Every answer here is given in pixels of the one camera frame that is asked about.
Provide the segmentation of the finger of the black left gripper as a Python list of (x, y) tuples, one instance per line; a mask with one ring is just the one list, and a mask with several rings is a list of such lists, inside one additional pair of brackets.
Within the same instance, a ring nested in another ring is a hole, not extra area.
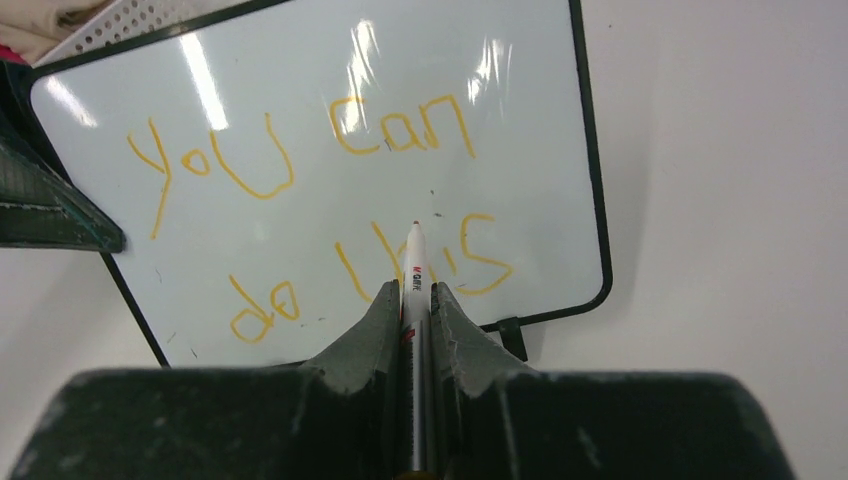
[(119, 253), (121, 228), (1, 117), (1, 246)]

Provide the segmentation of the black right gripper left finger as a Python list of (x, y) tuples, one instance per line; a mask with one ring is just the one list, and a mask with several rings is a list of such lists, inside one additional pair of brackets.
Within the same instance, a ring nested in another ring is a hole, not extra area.
[(298, 366), (89, 370), (13, 479), (388, 479), (400, 289)]

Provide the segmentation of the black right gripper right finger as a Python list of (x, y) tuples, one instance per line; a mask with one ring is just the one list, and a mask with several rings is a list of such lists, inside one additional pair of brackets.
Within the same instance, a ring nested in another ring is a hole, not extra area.
[(761, 404), (716, 372), (542, 371), (432, 288), (440, 464), (455, 479), (791, 479)]

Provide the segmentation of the white marker pen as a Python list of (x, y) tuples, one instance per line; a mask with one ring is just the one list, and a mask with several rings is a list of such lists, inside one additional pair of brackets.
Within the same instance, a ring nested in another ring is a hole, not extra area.
[(420, 222), (415, 220), (406, 241), (403, 269), (397, 479), (437, 477), (430, 307), (426, 241)]

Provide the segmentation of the black framed whiteboard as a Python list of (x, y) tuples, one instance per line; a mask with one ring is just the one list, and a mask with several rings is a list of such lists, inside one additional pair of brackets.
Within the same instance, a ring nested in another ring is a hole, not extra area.
[(307, 359), (402, 275), (493, 331), (612, 267), (577, 1), (251, 1), (35, 69), (27, 112), (123, 231), (158, 360)]

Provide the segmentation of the beige folded cloth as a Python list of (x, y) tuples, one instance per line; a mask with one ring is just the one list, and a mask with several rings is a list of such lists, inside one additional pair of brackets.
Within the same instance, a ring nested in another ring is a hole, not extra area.
[(104, 0), (1, 0), (1, 59), (33, 64), (109, 4)]

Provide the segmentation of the white plastic basket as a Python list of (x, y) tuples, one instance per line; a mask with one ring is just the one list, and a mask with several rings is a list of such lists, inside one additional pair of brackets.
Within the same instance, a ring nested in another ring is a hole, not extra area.
[(111, 1), (32, 64), (41, 67), (240, 4), (239, 0)]

